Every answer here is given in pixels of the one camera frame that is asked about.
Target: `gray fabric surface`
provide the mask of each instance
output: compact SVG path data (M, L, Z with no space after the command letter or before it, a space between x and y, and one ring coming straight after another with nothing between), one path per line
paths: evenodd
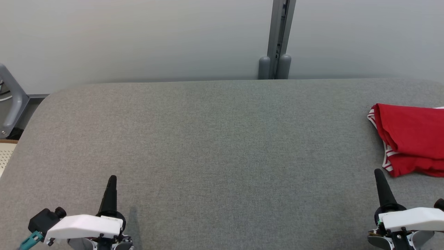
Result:
M377 102L444 106L443 94L402 79L60 91L35 111L0 179L2 248L17 247L45 207L95 214L115 174L137 249L375 249L366 234L383 148L366 115ZM443 178L388 181L407 208L444 196ZM437 234L424 249L442 246Z

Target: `gray padded table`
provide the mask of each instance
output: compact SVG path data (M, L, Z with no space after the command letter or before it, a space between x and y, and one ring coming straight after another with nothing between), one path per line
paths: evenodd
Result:
M366 115L377 102L444 106L444 85L202 81L54 93L0 179L2 249L15 249L43 208L95 214L112 174L137 249L375 249L366 234L383 148ZM407 208L444 197L443 178L388 181ZM436 234L423 249L443 246Z

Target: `white wall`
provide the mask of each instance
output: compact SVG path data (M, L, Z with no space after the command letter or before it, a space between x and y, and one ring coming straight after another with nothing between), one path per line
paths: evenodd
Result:
M297 0L289 78L444 83L443 0Z
M95 82L256 79L273 0L0 0L27 94Z

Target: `beige perforated panel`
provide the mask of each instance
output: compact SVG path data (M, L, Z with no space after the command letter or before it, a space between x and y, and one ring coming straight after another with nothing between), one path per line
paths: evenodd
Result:
M16 144L0 143L0 177L3 174L12 152L16 148Z

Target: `folded fabric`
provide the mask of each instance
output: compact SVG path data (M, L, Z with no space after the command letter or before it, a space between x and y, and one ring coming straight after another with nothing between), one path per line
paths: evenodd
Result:
M444 109L378 103L367 118L384 142L382 167L390 175L417 171L444 177Z

